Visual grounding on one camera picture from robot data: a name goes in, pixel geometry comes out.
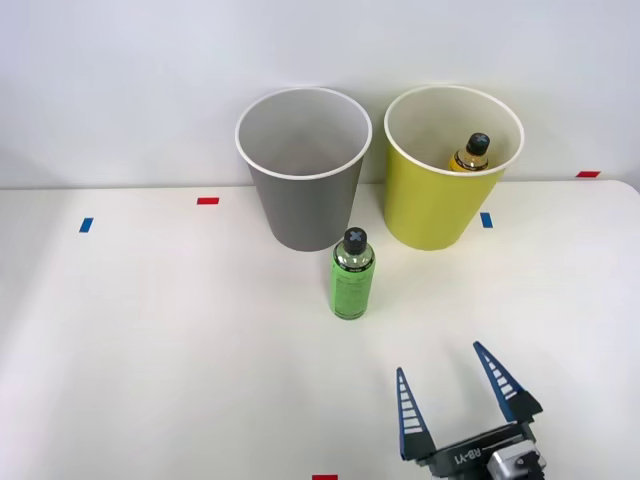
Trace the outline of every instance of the yellow bottle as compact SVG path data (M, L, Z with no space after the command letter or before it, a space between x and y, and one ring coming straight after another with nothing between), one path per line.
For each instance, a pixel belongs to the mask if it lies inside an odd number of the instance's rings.
M489 167L487 149L489 137L484 133L474 133L469 138L466 148L461 148L451 155L449 170L454 172L479 172Z

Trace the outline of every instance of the yellow paper cup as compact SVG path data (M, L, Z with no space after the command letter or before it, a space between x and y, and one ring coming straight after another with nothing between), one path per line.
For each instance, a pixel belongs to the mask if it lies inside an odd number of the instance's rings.
M384 218L402 243L446 248L462 235L524 145L524 129L500 100L467 87L428 86L394 100L384 117L389 140ZM451 155L471 134L489 135L489 168L452 172Z

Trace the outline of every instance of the black bottle cap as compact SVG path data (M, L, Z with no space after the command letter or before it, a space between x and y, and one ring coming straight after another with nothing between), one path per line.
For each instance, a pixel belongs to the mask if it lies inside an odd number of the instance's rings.
M489 148L489 137L484 133L474 133L467 143L467 152L476 157L481 157L487 153Z
M349 255L360 255L367 249L367 232L358 227L344 232L344 249Z

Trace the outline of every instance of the cup rim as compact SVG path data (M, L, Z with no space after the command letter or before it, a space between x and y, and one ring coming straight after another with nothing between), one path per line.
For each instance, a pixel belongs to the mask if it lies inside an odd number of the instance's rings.
M472 93L475 93L477 95L481 95L481 96L483 96L485 98L488 98L492 102L497 103L500 107L502 107L511 116L513 121L516 122L516 125L518 126L518 131L520 132L520 145L518 146L518 149L516 150L516 153L514 153L513 156L509 160L504 162L502 165L499 165L499 166L494 167L494 168L490 168L488 170L482 170L480 172L453 172L451 170L443 170L441 168L436 168L436 167L433 167L431 165L427 165L426 163L423 163L423 162L415 159L414 157L409 155L407 152L405 152L396 143L396 141L393 139L393 136L391 135L391 132L389 131L389 116L391 114L391 111L405 97L408 97L409 95L412 95L414 93L420 92L422 90L432 90L432 89L465 90L467 92L472 92ZM385 134L387 136L387 139L389 140L389 142L393 146L393 148L395 148L407 160L411 161L412 163L414 163L417 166L419 166L421 168L424 168L426 170L431 170L434 173L439 173L439 174L442 174L442 175L449 175L451 177L467 177L467 178L469 178L469 177L483 177L485 175L491 175L491 174L494 174L494 173L499 172L501 170L504 170L505 168L507 168L509 165L511 165L518 158L518 156L520 155L520 152L522 152L522 148L524 147L524 127L522 126L522 122L520 121L518 116L513 112L513 110L511 110L504 102L498 100L496 97L494 97L492 95L489 95L488 93L482 92L480 90L476 90L475 88L464 87L462 85L423 85L423 86L416 87L416 88L413 88L411 90L408 90L408 91L404 92L402 95L400 95L398 98L396 98L393 102L391 102L391 105L389 105L389 107L387 108L387 111L384 114L384 132L385 132Z
M255 163L253 160L251 160L251 158L249 158L249 155L247 155L245 153L244 149L242 148L242 145L240 145L240 127L241 127L242 122L244 121L245 117L249 114L249 112L254 107L256 107L259 103L267 100L268 98L275 97L276 95L281 95L283 93L293 92L293 91L296 91L296 90L307 90L307 91L316 91L316 92L319 91L319 92L324 92L324 93L330 93L332 95L336 95L338 97L341 97L341 98L349 101L351 104L353 104L356 107L356 109L358 109L358 111L362 114L362 116L367 121L367 140L364 142L364 146L357 153L357 155L355 157L353 157L347 163L345 163L344 165L342 165L342 166L340 166L338 168L335 168L333 170L329 170L328 172L317 173L315 175L285 175L283 173L274 172L272 170L264 168L264 167L258 165L257 163ZM281 178L283 180L318 180L320 178L325 178L325 177L330 177L332 175L336 175L337 173L340 173L340 172L348 169L349 167L355 165L356 163L358 163L358 161L364 156L366 151L369 149L369 146L371 145L371 139L372 138L373 138L373 126L371 124L371 118L369 117L369 114L367 113L367 111L362 107L362 105L360 105L353 98L345 95L344 93L340 93L340 92L337 92L335 90L331 90L330 88L325 88L325 87L290 87L290 88L283 88L281 90L277 90L275 92L271 92L271 93L268 93L266 95L263 95L262 97L258 98L256 101L254 101L251 105L249 105L244 110L244 112L242 112L242 115L240 115L240 118L238 119L238 122L236 123L236 131L235 131L236 148L238 149L238 152L240 152L240 155L242 155L242 158L244 158L245 161L249 165L251 165L253 168L255 168L256 170L259 170L262 173L265 173L265 174L267 174L267 175L269 175L271 177Z

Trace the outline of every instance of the bottle label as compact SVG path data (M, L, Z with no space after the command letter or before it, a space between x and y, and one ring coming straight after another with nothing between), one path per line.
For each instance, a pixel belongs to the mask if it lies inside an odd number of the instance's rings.
M485 163L484 165L479 165L477 167L467 165L462 160L460 160L460 157L458 157L458 152L454 153L451 156L451 160L449 160L449 170L452 170L454 172L479 172L482 170L486 170L487 167L487 163Z
M340 264L333 252L331 262L331 309L340 318L353 320L367 309L369 292L375 269L375 254L361 268L349 268Z

